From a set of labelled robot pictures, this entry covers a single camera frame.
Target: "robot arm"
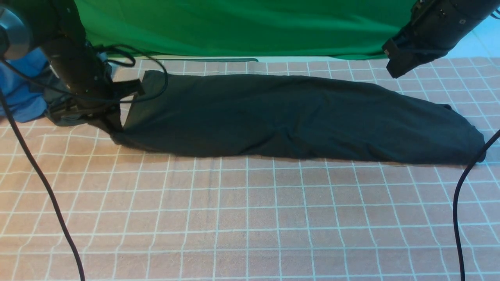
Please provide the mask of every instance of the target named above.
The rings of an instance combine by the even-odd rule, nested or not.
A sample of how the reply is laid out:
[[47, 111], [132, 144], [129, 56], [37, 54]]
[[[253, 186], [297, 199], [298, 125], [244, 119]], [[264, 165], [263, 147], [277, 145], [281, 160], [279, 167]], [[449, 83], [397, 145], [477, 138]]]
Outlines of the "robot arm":
[[[388, 72], [398, 78], [444, 57], [499, 6], [500, 0], [417, 0], [409, 23], [382, 47]], [[74, 0], [0, 0], [0, 56], [15, 60], [35, 48], [73, 97], [51, 108], [52, 116], [81, 115], [109, 134], [123, 130], [118, 100], [144, 93], [141, 82], [112, 81], [86, 39]]]
[[499, 6], [500, 0], [417, 0], [409, 23], [382, 46], [388, 72], [399, 78], [446, 56]]
[[35, 48], [73, 97], [51, 108], [53, 116], [81, 115], [109, 134], [123, 130], [118, 101], [142, 93], [141, 82], [112, 81], [110, 68], [86, 39], [74, 0], [0, 0], [0, 54], [16, 60]]

